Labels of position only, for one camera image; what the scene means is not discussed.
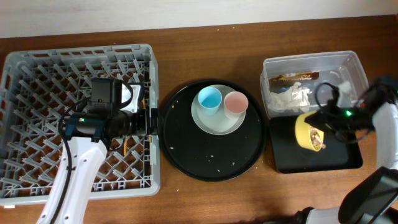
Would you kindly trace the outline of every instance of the wooden table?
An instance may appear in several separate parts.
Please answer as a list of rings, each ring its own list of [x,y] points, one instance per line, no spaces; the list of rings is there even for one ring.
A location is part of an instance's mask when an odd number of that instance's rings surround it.
[[[161,101],[185,82],[222,78],[247,88],[262,102],[259,77],[263,61],[286,55],[353,50],[369,82],[386,74],[398,77],[395,16],[0,39],[0,62],[9,52],[18,50],[140,43],[150,44],[159,62]],[[359,145],[364,160],[360,169],[279,174],[268,142],[252,169],[241,177],[218,183],[187,177],[161,153],[161,188],[157,195],[90,201],[84,221],[235,223],[293,215],[309,206],[336,207],[375,170],[376,135]],[[2,208],[0,220],[35,223],[43,207]]]

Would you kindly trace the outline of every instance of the yellow bowl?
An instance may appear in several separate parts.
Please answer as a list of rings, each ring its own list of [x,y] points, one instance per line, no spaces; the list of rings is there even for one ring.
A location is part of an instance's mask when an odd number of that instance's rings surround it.
[[[315,112],[316,111],[312,111],[312,112],[301,114],[300,116],[298,116],[297,120],[296,120],[294,131],[296,134],[297,142],[301,147],[318,152],[322,148],[324,132],[319,131],[319,136],[321,137],[322,142],[319,146],[314,147],[311,142],[311,136],[310,136],[310,127],[311,126],[304,121],[307,116],[310,116],[311,114],[314,114]]]

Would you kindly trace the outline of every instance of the white plate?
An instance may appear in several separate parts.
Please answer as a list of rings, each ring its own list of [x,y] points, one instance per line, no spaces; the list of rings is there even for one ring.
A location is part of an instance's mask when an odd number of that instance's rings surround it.
[[[217,88],[223,95],[223,100],[221,101],[220,108],[214,115],[203,114],[198,101],[198,93],[193,99],[191,105],[192,118],[200,129],[209,134],[223,135],[232,133],[233,131],[237,130],[243,123],[246,112],[244,112],[240,117],[235,119],[227,118],[224,114],[224,98],[228,93],[235,90],[225,85],[211,86]]]

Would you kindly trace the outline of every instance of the green light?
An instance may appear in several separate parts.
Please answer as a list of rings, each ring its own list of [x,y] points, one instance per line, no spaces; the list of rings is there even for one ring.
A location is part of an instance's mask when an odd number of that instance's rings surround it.
[[[346,116],[351,116],[353,115],[351,111],[346,111]]]

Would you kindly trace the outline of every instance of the dish drying rack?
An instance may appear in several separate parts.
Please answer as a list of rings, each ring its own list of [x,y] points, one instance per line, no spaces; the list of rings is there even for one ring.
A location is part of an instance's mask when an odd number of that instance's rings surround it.
[[[0,83],[0,205],[44,203],[57,174],[57,123],[89,97],[94,77],[140,82],[149,119],[157,119],[157,61],[147,44],[12,52]],[[157,135],[128,136],[127,154],[109,152],[90,199],[154,195],[160,189]],[[122,139],[114,139],[119,147]]]

